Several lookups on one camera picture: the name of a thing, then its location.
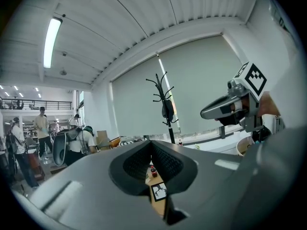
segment sticker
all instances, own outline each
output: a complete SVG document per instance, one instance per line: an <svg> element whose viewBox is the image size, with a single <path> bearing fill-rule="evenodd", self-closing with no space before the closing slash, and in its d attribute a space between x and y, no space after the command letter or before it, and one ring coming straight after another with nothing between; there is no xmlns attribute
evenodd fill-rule
<svg viewBox="0 0 307 230"><path fill-rule="evenodd" d="M241 69L238 71L238 73L235 75L235 78L240 77L240 75L242 74L242 72L245 70L246 66L248 65L248 63L245 63Z"/></svg>
<svg viewBox="0 0 307 230"><path fill-rule="evenodd" d="M253 90L258 96L261 94L261 91L263 90L265 83L267 82L265 76L254 64L252 64L252 66L250 67L249 72L245 77L245 80L249 83L249 85L253 88Z"/></svg>

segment table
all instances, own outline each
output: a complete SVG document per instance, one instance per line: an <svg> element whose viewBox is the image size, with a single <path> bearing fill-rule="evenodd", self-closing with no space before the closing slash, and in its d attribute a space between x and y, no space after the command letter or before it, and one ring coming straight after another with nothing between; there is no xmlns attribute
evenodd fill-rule
<svg viewBox="0 0 307 230"><path fill-rule="evenodd" d="M151 168L148 168L147 170L147 173L148 173L148 176L150 178L150 181L148 183L146 183L147 185L151 186L151 185L155 185L155 184L158 184L158 183L161 183L163 182L161 176L159 175L158 173L158 176L157 177L153 177L152 176L152 173L150 171ZM153 208L155 209L155 211L163 217L164 215L164 210L165 210L165 199L163 200L160 200L160 201L157 201L155 202L154 201L154 196L153 196L153 192L152 192L152 189L150 188L150 197L151 197L151 200L152 200L152 206Z"/></svg>

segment ceiling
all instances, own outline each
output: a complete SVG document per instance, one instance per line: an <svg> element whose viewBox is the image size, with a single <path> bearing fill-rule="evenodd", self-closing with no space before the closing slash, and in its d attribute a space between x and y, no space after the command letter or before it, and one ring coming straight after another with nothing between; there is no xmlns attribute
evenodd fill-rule
<svg viewBox="0 0 307 230"><path fill-rule="evenodd" d="M16 85L2 85L3 90L0 88L0 97L3 99L14 99L15 97L20 100L43 100L43 101L72 101L72 91L58 88L41 87L41 86L28 86Z"/></svg>
<svg viewBox="0 0 307 230"><path fill-rule="evenodd" d="M255 0L24 0L2 38L0 84L40 82L90 88L97 77L142 40L178 24L210 17L245 23ZM63 23L50 69L43 48L52 16ZM67 75L60 75L65 69ZM12 76L22 74L15 79Z"/></svg>

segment coat rack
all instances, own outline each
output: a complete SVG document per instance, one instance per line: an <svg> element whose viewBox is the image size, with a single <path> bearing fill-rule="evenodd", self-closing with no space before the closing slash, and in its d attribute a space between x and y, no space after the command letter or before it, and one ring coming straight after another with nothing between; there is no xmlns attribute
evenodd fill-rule
<svg viewBox="0 0 307 230"><path fill-rule="evenodd" d="M167 92L164 94L163 88L162 88L162 80L163 80L163 78L164 78L164 76L165 76L166 74L167 74L167 72L165 72L165 74L163 75L163 77L161 78L161 80L159 80L158 74L156 74L155 77L157 78L157 82L152 81L152 80L150 80L150 79L146 79L146 80L155 83L155 86L156 86L156 88L157 88L158 91L159 91L159 94L153 94L153 95L159 96L159 97L160 97L160 100L159 100L159 101L153 100L153 102L160 102L160 101L162 101L162 105L163 105L164 110L165 110L165 112L166 112L166 123L165 123L165 122L162 122L162 123L164 123L165 125L168 126L169 136L171 137L171 141L172 141L172 143L174 144L174 143L175 143L175 138L174 138L174 132L173 132L173 128L172 128L171 123L177 122L178 119L177 119L176 121L174 121L174 122L172 122L172 121L169 119L169 109L168 109L168 107L167 107L165 101L171 97L171 95L169 95L169 96L166 98L166 95L167 95L167 93L170 92L174 87L172 87L169 91L167 91Z"/></svg>

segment window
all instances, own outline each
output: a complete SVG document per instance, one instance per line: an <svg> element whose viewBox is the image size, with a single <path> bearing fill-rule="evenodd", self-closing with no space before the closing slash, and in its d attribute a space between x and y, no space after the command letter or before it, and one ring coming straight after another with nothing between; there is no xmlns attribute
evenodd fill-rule
<svg viewBox="0 0 307 230"><path fill-rule="evenodd" d="M79 97L79 104L83 101L84 97L83 97L83 91L80 93L80 97Z"/></svg>
<svg viewBox="0 0 307 230"><path fill-rule="evenodd" d="M85 124L85 116L84 116L84 105L82 105L79 110L78 110L78 113L80 115L80 125L81 126L86 126Z"/></svg>

